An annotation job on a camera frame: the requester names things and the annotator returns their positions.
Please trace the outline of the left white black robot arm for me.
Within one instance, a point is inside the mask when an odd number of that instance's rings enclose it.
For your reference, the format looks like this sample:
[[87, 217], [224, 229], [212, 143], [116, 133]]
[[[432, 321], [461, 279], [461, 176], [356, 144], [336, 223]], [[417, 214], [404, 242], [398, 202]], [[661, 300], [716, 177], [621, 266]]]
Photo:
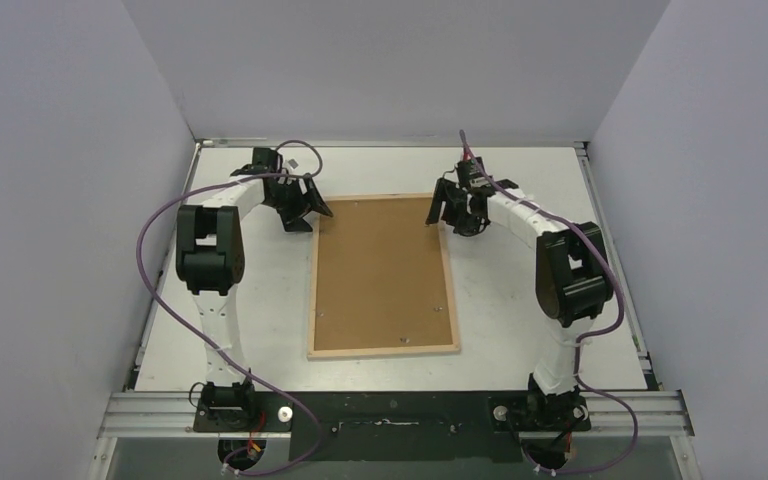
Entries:
[[306, 216], [331, 216], [313, 176], [277, 148], [256, 147], [251, 161], [234, 170], [228, 185], [207, 199], [179, 207], [175, 270], [196, 305], [205, 347], [207, 377], [197, 404], [201, 419], [225, 431], [258, 426], [266, 418], [256, 399], [241, 344], [236, 294], [245, 265], [242, 220], [266, 206], [287, 233], [310, 233]]

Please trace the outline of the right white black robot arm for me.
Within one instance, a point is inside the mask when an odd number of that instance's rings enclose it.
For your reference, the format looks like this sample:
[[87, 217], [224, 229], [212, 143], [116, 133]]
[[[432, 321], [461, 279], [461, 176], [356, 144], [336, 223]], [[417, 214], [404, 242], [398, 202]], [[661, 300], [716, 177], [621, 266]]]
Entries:
[[516, 183], [487, 175], [479, 157], [464, 154], [453, 171], [455, 180], [441, 176], [436, 181], [425, 223], [443, 222], [462, 237], [500, 226], [535, 255], [535, 296], [549, 340], [529, 376], [524, 405], [509, 407], [507, 420], [537, 431], [589, 429], [588, 408], [576, 378], [580, 338], [614, 295], [603, 266], [600, 227], [572, 223], [542, 208]]

